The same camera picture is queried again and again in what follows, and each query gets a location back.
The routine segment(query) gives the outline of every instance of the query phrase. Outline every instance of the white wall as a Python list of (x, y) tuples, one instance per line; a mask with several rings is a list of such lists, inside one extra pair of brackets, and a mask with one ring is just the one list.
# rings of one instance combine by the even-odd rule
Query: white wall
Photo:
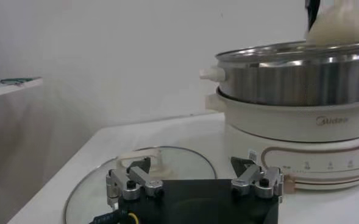
[(306, 26), (304, 0), (0, 0), (0, 79), (44, 77), (0, 97), (0, 223), (98, 129), (205, 112), (216, 53)]

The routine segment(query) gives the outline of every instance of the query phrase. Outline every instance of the pot lid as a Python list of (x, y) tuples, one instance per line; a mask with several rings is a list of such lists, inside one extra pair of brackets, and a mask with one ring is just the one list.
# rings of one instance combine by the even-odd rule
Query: pot lid
[(139, 149), (111, 159), (91, 171), (80, 181), (68, 197), (64, 211), (64, 224), (90, 223), (101, 214), (111, 212), (106, 198), (106, 174), (110, 169), (126, 169), (132, 162), (151, 158), (150, 176), (162, 180), (216, 179), (210, 161), (190, 149), (162, 146)]
[(314, 46), (305, 41), (249, 47), (216, 55), (221, 62), (257, 63), (359, 54), (359, 43)]

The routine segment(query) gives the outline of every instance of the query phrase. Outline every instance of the metal bracket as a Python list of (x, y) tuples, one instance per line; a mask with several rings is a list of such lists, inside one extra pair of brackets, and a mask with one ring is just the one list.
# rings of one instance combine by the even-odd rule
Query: metal bracket
[(117, 203), (118, 201), (120, 192), (119, 187), (115, 183), (113, 183), (110, 173), (111, 171), (106, 175), (106, 196), (107, 204), (114, 209), (115, 203)]
[(263, 176), (260, 167), (251, 165), (244, 173), (231, 181), (231, 187), (239, 196), (247, 195), (254, 181), (259, 180)]
[(251, 159), (242, 159), (237, 157), (231, 157), (230, 163), (237, 177), (240, 177), (251, 165), (255, 163)]
[(283, 175), (278, 167), (270, 167), (266, 175), (255, 183), (255, 194), (260, 198), (272, 198), (283, 194)]
[(129, 170), (129, 177), (136, 181), (145, 189), (145, 193), (150, 197), (161, 197), (163, 193), (163, 181), (154, 180), (151, 176), (143, 171), (140, 167), (131, 167)]
[(129, 177), (120, 170), (111, 170), (110, 173), (112, 187), (118, 187), (125, 200), (136, 200), (140, 197), (140, 185), (129, 179)]

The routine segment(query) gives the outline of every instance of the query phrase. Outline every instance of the midea logo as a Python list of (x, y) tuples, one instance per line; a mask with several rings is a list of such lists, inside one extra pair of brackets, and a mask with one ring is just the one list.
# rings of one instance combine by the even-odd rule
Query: midea logo
[(330, 124), (342, 124), (348, 122), (349, 119), (347, 117), (326, 117), (319, 116), (316, 118), (316, 124), (318, 126), (330, 125)]

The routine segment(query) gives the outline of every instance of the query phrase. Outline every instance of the screw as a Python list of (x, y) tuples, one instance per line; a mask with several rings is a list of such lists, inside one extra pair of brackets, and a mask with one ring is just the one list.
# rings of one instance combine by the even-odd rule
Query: screw
[(136, 182), (134, 182), (133, 180), (129, 180), (126, 182), (126, 188), (128, 188), (129, 190), (135, 189), (136, 188)]
[(269, 186), (269, 180), (268, 179), (265, 179), (265, 178), (262, 178), (260, 181), (259, 181), (259, 185), (261, 187), (268, 187)]

